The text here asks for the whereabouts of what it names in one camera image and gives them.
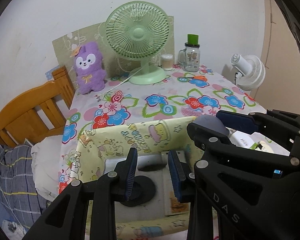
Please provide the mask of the black round cap object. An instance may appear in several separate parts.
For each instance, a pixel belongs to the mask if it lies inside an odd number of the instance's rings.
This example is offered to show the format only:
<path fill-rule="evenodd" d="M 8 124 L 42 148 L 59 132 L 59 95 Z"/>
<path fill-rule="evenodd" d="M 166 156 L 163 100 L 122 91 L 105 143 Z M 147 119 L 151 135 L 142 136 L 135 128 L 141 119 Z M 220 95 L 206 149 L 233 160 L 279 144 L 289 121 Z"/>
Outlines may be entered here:
<path fill-rule="evenodd" d="M 156 187 L 153 180 L 147 176 L 136 176 L 129 200 L 120 203 L 126 207 L 139 206 L 152 200 L 155 194 Z"/>

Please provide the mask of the white 45W charger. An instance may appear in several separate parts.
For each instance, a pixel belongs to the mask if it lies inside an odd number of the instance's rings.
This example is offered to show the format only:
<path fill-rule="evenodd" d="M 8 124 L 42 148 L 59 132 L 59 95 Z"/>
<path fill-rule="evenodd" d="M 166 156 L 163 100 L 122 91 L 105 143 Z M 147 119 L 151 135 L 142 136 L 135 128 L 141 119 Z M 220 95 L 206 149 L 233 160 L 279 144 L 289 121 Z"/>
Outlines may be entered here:
<path fill-rule="evenodd" d="M 230 141 L 238 147 L 254 150 L 258 145 L 256 142 L 253 141 L 250 135 L 246 133 L 234 129 L 229 129 L 229 132 Z"/>

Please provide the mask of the white box inside bin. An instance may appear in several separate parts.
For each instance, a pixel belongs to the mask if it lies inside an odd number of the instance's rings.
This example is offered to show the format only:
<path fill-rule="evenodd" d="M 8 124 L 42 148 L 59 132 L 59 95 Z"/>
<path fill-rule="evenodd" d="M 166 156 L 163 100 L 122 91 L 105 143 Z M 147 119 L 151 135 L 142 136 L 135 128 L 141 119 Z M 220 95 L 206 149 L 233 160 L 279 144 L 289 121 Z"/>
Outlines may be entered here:
<path fill-rule="evenodd" d="M 117 222 L 155 220 L 171 214 L 167 155 L 161 152 L 138 156 L 132 195 L 127 202 L 115 204 Z"/>

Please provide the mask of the floral tablecloth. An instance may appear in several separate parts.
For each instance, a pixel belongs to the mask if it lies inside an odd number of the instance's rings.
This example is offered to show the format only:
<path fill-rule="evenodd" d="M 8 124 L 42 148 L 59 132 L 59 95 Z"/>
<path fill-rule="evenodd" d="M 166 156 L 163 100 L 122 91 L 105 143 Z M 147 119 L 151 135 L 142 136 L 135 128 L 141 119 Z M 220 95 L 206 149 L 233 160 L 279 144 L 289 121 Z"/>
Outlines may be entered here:
<path fill-rule="evenodd" d="M 75 180 L 70 177 L 72 158 L 84 131 L 215 115 L 220 110 L 242 114 L 264 112 L 247 92 L 206 66 L 194 74 L 174 66 L 163 81 L 144 86 L 131 84 L 123 76 L 113 77 L 100 92 L 76 93 L 62 138 L 59 189 L 65 189 Z"/>

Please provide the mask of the yellow patterned storage box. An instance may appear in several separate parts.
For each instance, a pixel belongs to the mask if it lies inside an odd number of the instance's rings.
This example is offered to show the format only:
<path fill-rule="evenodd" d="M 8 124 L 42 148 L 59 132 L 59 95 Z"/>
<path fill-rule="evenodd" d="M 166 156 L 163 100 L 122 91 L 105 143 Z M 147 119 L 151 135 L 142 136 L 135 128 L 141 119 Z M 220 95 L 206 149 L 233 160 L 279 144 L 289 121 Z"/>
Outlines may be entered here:
<path fill-rule="evenodd" d="M 187 134 L 187 125 L 193 120 L 193 117 L 155 120 L 84 131 L 74 151 L 70 177 L 84 183 L 97 180 L 125 160 L 131 147 L 138 150 L 138 156 L 176 150 L 180 161 L 192 167 L 203 155 Z M 155 220 L 116 221 L 116 236 L 149 239 L 187 230 L 189 211 L 189 204 L 180 204 L 172 187 L 170 215 Z"/>

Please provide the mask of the white standing fan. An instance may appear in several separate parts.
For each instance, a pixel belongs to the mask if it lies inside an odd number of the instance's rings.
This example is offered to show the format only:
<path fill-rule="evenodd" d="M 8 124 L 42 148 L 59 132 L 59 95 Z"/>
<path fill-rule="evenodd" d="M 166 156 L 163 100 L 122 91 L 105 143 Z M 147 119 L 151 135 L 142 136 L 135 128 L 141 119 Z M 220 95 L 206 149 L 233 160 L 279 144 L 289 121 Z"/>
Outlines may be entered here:
<path fill-rule="evenodd" d="M 233 68 L 237 69 L 236 86 L 244 91 L 252 91 L 262 85 L 266 69 L 256 55 L 234 54 L 230 59 Z"/>

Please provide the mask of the beige door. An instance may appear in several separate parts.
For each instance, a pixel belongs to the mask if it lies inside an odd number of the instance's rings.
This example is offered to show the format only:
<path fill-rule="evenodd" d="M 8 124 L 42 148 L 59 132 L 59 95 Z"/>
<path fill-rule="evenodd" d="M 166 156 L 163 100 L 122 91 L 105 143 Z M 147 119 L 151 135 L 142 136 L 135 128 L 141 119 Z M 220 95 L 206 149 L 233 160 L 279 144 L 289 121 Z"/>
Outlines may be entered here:
<path fill-rule="evenodd" d="M 265 29 L 261 60 L 266 77 L 253 98 L 266 109 L 300 114 L 300 53 L 274 0 L 264 0 Z"/>

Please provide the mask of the glass jar with green lid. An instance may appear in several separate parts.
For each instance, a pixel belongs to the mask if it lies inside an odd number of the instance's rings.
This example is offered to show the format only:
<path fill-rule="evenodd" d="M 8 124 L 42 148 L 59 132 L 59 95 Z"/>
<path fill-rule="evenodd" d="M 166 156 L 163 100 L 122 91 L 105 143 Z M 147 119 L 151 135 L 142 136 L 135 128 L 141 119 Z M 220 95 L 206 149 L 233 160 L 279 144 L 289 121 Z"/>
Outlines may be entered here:
<path fill-rule="evenodd" d="M 178 54 L 179 65 L 187 72 L 197 72 L 200 67 L 199 36 L 188 34 L 184 49 Z"/>

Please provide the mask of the cotton swab container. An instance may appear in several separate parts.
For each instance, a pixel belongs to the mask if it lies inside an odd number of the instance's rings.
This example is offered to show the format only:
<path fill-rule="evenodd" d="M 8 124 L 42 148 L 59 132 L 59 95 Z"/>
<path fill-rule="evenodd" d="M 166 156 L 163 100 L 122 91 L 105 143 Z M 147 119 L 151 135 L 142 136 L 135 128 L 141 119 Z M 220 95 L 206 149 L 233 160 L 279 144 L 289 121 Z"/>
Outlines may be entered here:
<path fill-rule="evenodd" d="M 170 71 L 173 69 L 174 56 L 172 54 L 161 54 L 161 66 L 165 71 Z"/>

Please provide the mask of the white pillow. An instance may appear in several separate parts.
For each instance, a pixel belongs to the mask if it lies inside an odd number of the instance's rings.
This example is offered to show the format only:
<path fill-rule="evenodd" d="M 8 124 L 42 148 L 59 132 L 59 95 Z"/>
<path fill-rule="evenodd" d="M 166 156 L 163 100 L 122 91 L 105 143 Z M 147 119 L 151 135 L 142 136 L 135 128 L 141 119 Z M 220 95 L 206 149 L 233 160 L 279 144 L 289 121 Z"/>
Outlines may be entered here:
<path fill-rule="evenodd" d="M 46 137 L 31 148 L 33 181 L 37 193 L 52 202 L 58 196 L 58 169 L 62 136 Z"/>

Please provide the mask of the patterned cardboard backboard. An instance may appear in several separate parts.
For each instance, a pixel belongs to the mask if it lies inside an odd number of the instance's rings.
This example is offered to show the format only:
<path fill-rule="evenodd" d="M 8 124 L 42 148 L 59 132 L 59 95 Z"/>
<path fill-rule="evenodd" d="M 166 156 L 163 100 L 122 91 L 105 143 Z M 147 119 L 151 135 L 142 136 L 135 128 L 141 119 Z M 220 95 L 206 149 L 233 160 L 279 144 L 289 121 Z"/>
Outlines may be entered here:
<path fill-rule="evenodd" d="M 160 66 L 161 54 L 174 54 L 174 18 L 172 16 L 168 16 L 168 21 L 170 23 L 170 34 L 166 46 L 164 46 L 159 54 L 151 59 L 151 63 L 158 67 Z M 139 61 L 129 61 L 127 59 L 123 59 L 110 48 L 110 46 L 107 44 L 105 36 L 105 23 L 106 22 L 103 22 L 79 29 L 64 35 L 53 42 L 58 63 L 60 66 L 65 66 L 67 68 L 72 81 L 76 81 L 77 78 L 73 67 L 74 58 L 71 56 L 71 53 L 77 47 L 88 42 L 94 41 L 98 44 L 99 50 L 101 51 L 103 57 L 102 68 L 106 71 L 106 77 L 108 79 L 111 77 L 120 76 L 122 74 L 127 74 L 129 76 L 131 71 L 140 67 Z"/>

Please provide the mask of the wooden chair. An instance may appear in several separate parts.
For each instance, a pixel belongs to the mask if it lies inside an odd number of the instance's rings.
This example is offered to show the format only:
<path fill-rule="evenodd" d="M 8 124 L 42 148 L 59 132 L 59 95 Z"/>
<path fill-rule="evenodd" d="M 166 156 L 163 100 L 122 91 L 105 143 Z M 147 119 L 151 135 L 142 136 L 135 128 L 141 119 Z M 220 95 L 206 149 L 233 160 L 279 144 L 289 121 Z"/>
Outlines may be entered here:
<path fill-rule="evenodd" d="M 23 92 L 0 111 L 0 144 L 15 147 L 25 139 L 36 144 L 63 133 L 66 118 L 55 97 L 61 96 L 70 108 L 75 89 L 65 66 L 52 76 L 52 81 Z"/>

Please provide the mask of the purple plush rabbit toy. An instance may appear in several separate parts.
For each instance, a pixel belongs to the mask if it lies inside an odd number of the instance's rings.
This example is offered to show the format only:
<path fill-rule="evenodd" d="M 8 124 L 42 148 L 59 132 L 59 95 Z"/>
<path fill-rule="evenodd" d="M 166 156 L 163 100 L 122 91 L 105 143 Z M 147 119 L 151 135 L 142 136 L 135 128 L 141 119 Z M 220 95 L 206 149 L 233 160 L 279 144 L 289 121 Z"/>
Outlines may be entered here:
<path fill-rule="evenodd" d="M 102 68 L 102 53 L 96 42 L 88 42 L 72 51 L 78 91 L 88 94 L 105 87 L 106 71 Z"/>

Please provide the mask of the green desk fan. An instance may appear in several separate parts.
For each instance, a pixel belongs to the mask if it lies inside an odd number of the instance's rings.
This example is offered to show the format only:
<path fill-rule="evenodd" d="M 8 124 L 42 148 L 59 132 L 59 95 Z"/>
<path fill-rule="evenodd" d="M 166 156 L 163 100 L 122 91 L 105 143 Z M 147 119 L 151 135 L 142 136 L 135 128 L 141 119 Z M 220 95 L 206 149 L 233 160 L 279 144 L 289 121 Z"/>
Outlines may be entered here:
<path fill-rule="evenodd" d="M 151 63 L 168 41 L 170 23 L 159 6 L 131 1 L 116 8 L 105 23 L 107 44 L 119 57 L 139 61 L 140 67 L 131 71 L 127 81 L 135 85 L 159 83 L 165 71 Z"/>

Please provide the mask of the plaid blue bedding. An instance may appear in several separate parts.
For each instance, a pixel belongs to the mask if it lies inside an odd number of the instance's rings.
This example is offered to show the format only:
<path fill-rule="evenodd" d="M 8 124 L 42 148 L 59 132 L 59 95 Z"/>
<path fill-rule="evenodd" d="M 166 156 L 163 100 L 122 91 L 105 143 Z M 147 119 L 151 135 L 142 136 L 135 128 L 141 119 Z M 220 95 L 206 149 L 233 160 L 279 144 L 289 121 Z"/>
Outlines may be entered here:
<path fill-rule="evenodd" d="M 0 144 L 0 224 L 10 220 L 29 230 L 47 207 L 34 186 L 31 148 Z"/>

